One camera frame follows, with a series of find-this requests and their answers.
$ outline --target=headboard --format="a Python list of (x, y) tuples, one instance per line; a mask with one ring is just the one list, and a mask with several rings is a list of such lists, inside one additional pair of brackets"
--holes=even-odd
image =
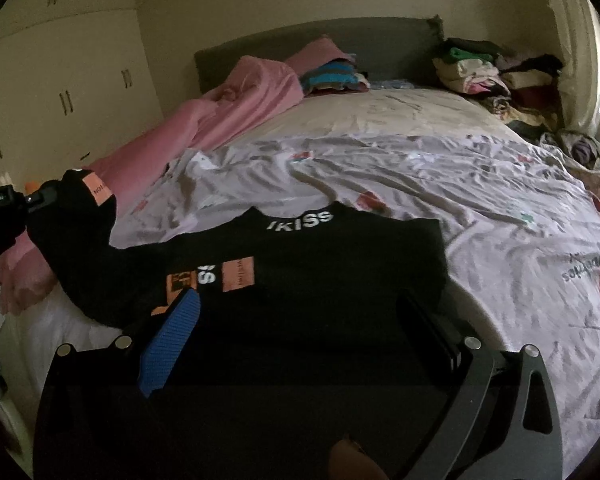
[(243, 36), (195, 53), (200, 91), (222, 83), (241, 56), (283, 61), (327, 34), (343, 52), (356, 54), (369, 79), (408, 79), (438, 86), (431, 59), (444, 39), (439, 16), (423, 18), (338, 18), (300, 23)]

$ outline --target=orange tag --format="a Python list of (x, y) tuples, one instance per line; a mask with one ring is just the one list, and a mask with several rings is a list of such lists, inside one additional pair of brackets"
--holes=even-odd
[(196, 271), (176, 272), (167, 276), (167, 303), (171, 304), (176, 299), (183, 288), (192, 288), (196, 290)]
[(229, 292), (255, 284), (253, 256), (222, 264), (222, 291)]
[(151, 311), (151, 315), (158, 316), (158, 314), (164, 314), (168, 309), (168, 306), (157, 306)]
[(100, 177), (95, 173), (88, 174), (83, 180), (85, 185), (91, 191), (94, 199), (96, 200), (96, 204), (102, 205), (102, 203), (109, 198), (113, 193), (111, 190), (101, 181)]

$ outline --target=black t-shirt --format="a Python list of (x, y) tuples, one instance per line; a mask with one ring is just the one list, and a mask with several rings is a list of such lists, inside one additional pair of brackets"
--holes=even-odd
[(28, 222), (62, 288), (83, 312), (124, 327), (168, 304), (169, 291), (200, 294), (210, 330), (307, 344), (389, 345), (402, 340), (395, 299), (409, 288), (436, 305), (446, 280), (437, 220), (400, 221), (338, 202), (297, 218), (251, 208), (234, 220), (167, 242), (109, 245), (115, 198), (97, 205), (80, 173)]

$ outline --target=blue cloth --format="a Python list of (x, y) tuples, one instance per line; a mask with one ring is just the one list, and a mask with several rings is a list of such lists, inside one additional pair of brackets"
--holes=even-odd
[(200, 318), (200, 297), (190, 288), (171, 307), (168, 318), (140, 356), (138, 387), (145, 397), (161, 389)]
[(311, 93), (316, 86), (328, 85), (335, 90), (357, 90), (360, 82), (355, 67), (346, 61), (336, 60), (325, 63), (300, 78), (304, 94)]

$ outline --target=green cloth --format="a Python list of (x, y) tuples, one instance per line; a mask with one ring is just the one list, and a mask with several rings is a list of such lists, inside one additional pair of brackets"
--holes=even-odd
[(490, 54), (472, 54), (471, 52), (467, 52), (456, 46), (450, 48), (449, 52), (442, 57), (442, 61), (449, 64), (457, 63), (463, 59), (481, 59), (483, 61), (488, 61), (489, 63), (493, 62), (493, 56)]

